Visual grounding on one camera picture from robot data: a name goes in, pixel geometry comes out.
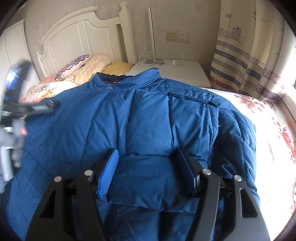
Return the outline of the striped beige curtain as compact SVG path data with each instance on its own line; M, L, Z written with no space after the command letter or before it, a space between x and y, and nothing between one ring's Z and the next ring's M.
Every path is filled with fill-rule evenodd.
M295 35L270 1L221 1L209 80L219 90L279 101L295 83Z

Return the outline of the colourful patterned pillow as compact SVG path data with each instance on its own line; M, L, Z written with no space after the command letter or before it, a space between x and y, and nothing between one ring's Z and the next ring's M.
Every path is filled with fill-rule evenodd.
M72 60L70 63L68 63L66 66L64 66L60 71L56 74L55 80L61 81L69 77L71 74L73 74L75 71L83 67L89 60L91 56L88 54L81 55L74 60Z

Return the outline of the slim silver desk lamp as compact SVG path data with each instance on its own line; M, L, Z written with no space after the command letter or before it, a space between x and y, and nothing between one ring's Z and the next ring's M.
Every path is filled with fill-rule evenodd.
M148 11L148 17L149 17L149 30L151 35L152 53L147 56L148 59L145 60L144 64L160 66L160 65L163 65L165 61L157 58L156 46L155 46L155 40L154 40L154 25L152 21L152 10L150 6L147 8L147 11Z

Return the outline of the white wooden headboard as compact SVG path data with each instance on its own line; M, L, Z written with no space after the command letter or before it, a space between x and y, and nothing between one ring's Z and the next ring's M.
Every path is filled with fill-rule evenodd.
M106 55L112 62L137 63L131 13L120 3L117 17L100 20L96 6L75 11L53 25L41 40L43 53L37 60L45 77L57 73L83 54Z

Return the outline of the white bedside table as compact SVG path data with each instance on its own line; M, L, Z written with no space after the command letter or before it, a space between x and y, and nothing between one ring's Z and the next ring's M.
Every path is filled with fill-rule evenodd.
M206 73L197 61L166 59L163 64L145 64L144 61L139 61L127 75L135 76L151 68L158 68L162 78L174 79L197 87L211 88Z

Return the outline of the cream quilted pillow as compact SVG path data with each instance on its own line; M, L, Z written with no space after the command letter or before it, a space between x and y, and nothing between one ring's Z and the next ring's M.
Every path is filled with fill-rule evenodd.
M64 81L73 82L77 85L84 84L88 82L94 74L102 72L111 63L112 59L109 56L93 56L84 66L68 76Z

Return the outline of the blue quilted down jacket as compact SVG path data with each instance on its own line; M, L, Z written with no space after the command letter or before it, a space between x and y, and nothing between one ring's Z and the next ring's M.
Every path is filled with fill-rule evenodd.
M1 206L20 238L56 176L74 178L115 148L119 163L97 201L112 240L184 240L198 200L187 197L170 160L183 147L215 174L240 175L254 199L255 126L227 99L160 76L98 73L54 97L53 113L26 118L22 164Z

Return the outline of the wall socket plate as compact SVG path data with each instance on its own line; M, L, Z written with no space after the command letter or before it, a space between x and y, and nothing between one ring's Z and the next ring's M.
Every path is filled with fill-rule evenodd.
M189 40L189 34L188 33L166 31L166 41L168 41L168 42L187 43L188 40Z

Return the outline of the yellow pillow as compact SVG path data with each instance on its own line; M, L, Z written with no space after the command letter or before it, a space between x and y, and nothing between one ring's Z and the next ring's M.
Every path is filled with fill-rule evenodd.
M132 66L130 66L128 63L122 62L122 61L116 61L110 65L108 65L102 73L109 74L109 75L126 75L127 72L130 71Z

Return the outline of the white wardrobe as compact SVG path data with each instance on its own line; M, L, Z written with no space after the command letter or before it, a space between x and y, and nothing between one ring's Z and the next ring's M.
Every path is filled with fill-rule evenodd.
M24 60L31 61L24 21L20 20L13 24L1 35L1 96L4 94L4 82L10 68Z

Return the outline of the floral bed sheet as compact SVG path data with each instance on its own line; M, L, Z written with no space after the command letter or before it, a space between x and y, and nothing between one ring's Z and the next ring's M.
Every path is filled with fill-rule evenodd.
M38 102L80 85L67 81L32 87L22 102ZM242 94L207 90L227 99L255 126L255 186L270 238L276 238L295 211L295 134L279 105Z

